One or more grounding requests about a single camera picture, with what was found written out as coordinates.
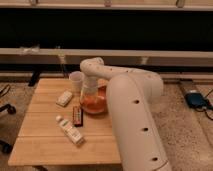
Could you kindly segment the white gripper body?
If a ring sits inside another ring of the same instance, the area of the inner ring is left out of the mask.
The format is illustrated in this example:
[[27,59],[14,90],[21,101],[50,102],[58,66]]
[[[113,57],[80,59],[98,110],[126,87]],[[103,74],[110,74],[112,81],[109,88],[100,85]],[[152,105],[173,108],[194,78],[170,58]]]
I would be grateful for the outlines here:
[[98,79],[93,76],[85,76],[82,84],[80,102],[94,103],[98,97]]

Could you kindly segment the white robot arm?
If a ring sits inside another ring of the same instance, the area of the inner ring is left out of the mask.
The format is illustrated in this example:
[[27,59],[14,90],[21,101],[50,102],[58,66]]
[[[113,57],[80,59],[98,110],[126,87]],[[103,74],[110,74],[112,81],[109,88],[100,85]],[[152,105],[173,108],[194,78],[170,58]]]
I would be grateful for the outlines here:
[[149,102],[163,93],[159,74],[137,68],[107,66],[100,57],[80,63],[84,85],[108,81],[106,102],[124,171],[172,171]]

